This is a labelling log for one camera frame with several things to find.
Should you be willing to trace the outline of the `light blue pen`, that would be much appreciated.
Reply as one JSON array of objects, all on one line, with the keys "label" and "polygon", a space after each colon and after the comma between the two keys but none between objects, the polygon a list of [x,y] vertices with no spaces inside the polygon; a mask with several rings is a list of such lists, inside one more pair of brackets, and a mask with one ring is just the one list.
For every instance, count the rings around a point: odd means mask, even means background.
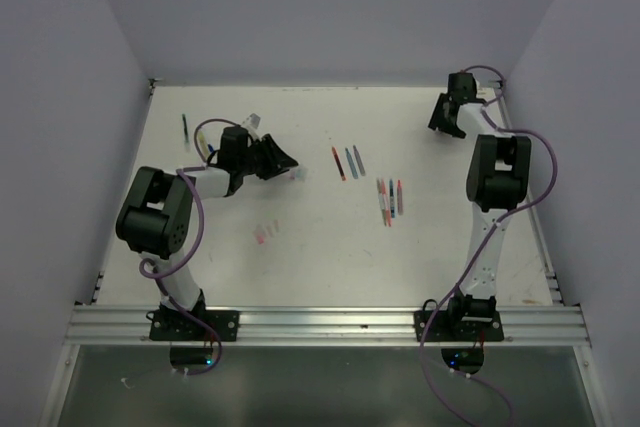
[{"label": "light blue pen", "polygon": [[351,175],[352,175],[353,179],[354,180],[358,179],[359,178],[358,169],[357,169],[357,167],[355,165],[354,158],[353,158],[349,148],[345,148],[345,156],[346,156],[347,163],[349,165],[349,169],[351,171]]}]

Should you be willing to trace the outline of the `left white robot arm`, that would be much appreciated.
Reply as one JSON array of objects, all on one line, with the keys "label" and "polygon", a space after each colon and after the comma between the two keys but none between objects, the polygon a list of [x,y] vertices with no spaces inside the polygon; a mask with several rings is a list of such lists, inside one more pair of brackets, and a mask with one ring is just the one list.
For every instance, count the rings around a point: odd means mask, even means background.
[{"label": "left white robot arm", "polygon": [[199,309],[204,294],[188,267],[204,238],[204,201],[233,196],[249,176],[267,181],[298,166],[271,135],[234,125],[199,166],[174,174],[152,167],[136,172],[116,236],[140,256],[139,273],[156,283],[161,305],[176,311],[172,326],[185,339],[201,337],[208,326]]}]

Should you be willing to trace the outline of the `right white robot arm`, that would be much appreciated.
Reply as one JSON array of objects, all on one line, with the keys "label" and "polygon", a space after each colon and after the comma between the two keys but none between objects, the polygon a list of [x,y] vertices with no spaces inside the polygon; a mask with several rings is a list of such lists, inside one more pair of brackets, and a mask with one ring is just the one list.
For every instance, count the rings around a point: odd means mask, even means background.
[{"label": "right white robot arm", "polygon": [[448,75],[428,128],[464,139],[475,136],[466,178],[472,208],[467,266],[447,301],[445,326],[451,336],[468,339],[496,312],[497,271],[509,214],[523,204],[528,190],[531,141],[507,132],[487,112],[472,73]]}]

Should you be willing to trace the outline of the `purple red pen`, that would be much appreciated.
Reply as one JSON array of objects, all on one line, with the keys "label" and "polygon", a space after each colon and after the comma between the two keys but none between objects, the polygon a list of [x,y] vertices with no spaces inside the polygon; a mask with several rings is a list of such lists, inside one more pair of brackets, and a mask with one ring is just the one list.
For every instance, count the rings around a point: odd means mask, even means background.
[{"label": "purple red pen", "polygon": [[364,168],[364,165],[363,165],[359,150],[358,150],[356,145],[353,145],[353,154],[354,154],[354,157],[355,157],[356,165],[358,167],[358,171],[359,171],[360,176],[362,176],[362,177],[366,176],[366,170]]}]

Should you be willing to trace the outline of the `green thin pen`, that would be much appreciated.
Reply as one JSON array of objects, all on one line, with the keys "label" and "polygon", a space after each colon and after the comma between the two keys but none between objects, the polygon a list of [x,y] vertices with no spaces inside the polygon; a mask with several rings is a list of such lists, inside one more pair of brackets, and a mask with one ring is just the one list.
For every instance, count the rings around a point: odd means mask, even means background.
[{"label": "green thin pen", "polygon": [[386,204],[384,201],[384,195],[382,192],[382,186],[380,183],[380,179],[376,178],[376,187],[377,187],[377,192],[378,192],[378,200],[379,200],[379,205],[380,205],[380,209],[382,211],[383,214],[386,213]]}]

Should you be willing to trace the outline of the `blue gel pen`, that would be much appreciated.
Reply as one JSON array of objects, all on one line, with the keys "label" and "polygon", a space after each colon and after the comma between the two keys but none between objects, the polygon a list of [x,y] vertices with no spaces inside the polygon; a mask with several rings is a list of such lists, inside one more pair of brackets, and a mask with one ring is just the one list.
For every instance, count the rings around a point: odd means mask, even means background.
[{"label": "blue gel pen", "polygon": [[394,192],[393,179],[389,179],[388,188],[389,188],[389,194],[388,194],[388,196],[389,196],[389,211],[390,211],[390,217],[391,217],[391,219],[393,219],[396,216],[395,192]]}]

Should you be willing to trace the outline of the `dark green pen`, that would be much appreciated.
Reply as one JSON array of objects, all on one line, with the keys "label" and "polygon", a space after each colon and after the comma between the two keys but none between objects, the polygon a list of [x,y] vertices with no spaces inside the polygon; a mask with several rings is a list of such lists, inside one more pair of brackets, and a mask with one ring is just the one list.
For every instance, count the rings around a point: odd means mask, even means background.
[{"label": "dark green pen", "polygon": [[191,149],[191,141],[189,136],[189,127],[187,122],[187,117],[183,113],[181,114],[181,122],[182,122],[182,132],[183,132],[183,140],[184,140],[184,148],[186,152],[189,152]]}]

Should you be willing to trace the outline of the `red highlighter pen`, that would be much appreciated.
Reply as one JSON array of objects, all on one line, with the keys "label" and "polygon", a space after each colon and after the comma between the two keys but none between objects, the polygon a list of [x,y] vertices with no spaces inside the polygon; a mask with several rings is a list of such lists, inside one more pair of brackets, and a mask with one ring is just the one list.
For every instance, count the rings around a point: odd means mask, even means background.
[{"label": "red highlighter pen", "polygon": [[387,189],[385,187],[385,182],[384,179],[380,180],[380,188],[381,188],[381,193],[382,193],[382,198],[383,198],[383,204],[384,204],[384,211],[385,211],[385,218],[386,218],[386,225],[388,227],[391,227],[392,223],[391,223],[391,209],[390,209],[390,202],[389,202],[389,197],[387,194]]}]

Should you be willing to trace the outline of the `yellow highlighter pen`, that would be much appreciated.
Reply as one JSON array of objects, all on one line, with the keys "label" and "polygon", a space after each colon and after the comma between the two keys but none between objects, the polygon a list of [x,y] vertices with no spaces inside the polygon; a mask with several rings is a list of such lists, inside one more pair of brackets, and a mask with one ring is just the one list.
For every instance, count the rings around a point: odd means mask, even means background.
[{"label": "yellow highlighter pen", "polygon": [[201,150],[201,157],[203,161],[206,162],[211,153],[211,150],[209,149],[209,144],[202,130],[200,130],[196,134],[196,138],[197,138],[198,146],[200,147],[200,150]]}]

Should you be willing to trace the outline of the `red black gel pen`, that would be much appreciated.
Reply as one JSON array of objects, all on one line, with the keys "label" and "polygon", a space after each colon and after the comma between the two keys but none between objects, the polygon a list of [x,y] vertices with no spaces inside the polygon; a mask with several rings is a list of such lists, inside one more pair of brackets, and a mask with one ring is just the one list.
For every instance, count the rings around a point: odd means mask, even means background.
[{"label": "red black gel pen", "polygon": [[338,154],[338,151],[337,151],[337,149],[336,149],[334,146],[332,146],[332,147],[331,147],[331,152],[332,152],[332,156],[333,156],[333,158],[334,158],[334,161],[335,161],[335,163],[336,163],[336,166],[337,166],[337,169],[338,169],[338,172],[339,172],[340,178],[341,178],[341,180],[344,182],[344,181],[346,181],[346,180],[347,180],[347,178],[346,178],[346,174],[345,174],[345,172],[344,172],[344,169],[343,169],[343,166],[342,166],[342,163],[341,163],[341,160],[340,160],[340,156],[339,156],[339,154]]}]

